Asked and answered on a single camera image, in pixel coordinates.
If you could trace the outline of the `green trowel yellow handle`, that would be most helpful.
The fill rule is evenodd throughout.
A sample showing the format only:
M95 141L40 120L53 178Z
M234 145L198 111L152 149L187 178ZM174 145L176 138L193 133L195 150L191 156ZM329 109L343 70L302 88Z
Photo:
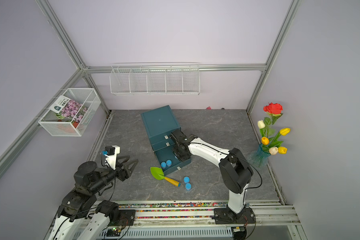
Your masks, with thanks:
M164 175L164 172L161 168L158 167L150 167L150 172L152 174L152 176L156 179L156 180L165 180L169 183L171 183L172 185L179 187L181 185L180 182L173 180L171 178L168 178Z

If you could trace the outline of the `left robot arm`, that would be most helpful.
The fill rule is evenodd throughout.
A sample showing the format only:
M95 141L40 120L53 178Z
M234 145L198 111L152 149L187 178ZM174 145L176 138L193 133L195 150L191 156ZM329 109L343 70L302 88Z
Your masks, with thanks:
M128 232L136 219L134 210L121 210L119 204L111 200L104 200L97 207L94 204L96 195L106 186L115 188L116 180L127 180L138 162L122 156L116 159L115 168L100 168L93 161L81 164L74 174L75 187L63 198L48 238L72 240L91 210L95 213L79 235L80 240L96 240L110 226L119 226L121 231Z

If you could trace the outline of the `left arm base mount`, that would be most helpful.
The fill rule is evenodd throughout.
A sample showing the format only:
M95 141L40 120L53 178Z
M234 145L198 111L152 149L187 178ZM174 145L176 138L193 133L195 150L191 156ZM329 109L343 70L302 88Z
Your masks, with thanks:
M119 204L102 201L95 210L92 223L96 226L132 226L135 221L135 210L120 209Z

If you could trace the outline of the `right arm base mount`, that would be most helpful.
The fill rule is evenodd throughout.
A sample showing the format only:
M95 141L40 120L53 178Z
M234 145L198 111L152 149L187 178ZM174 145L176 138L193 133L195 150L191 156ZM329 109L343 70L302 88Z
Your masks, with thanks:
M236 214L229 208L214 209L212 219L215 220L215 224L217 225L247 225L254 224L256 222L254 211L249 207L243 208L238 214Z

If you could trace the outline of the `teal bottom drawer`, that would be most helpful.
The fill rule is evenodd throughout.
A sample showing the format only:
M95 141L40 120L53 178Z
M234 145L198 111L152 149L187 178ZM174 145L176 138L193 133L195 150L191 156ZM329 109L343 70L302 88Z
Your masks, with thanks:
M189 165L192 162L191 159L180 161L174 154L172 146L155 151L155 155L161 165L165 176L177 170L180 170L181 168Z

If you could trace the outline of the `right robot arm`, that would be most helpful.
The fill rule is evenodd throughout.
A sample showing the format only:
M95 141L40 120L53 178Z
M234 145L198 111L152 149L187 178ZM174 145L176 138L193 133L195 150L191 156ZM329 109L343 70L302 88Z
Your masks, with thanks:
M192 155L199 156L216 165L221 172L225 186L229 190L228 212L235 217L245 210L245 196L254 171L242 152L233 148L222 149L182 131L175 130L170 138L174 141L173 153L180 161Z

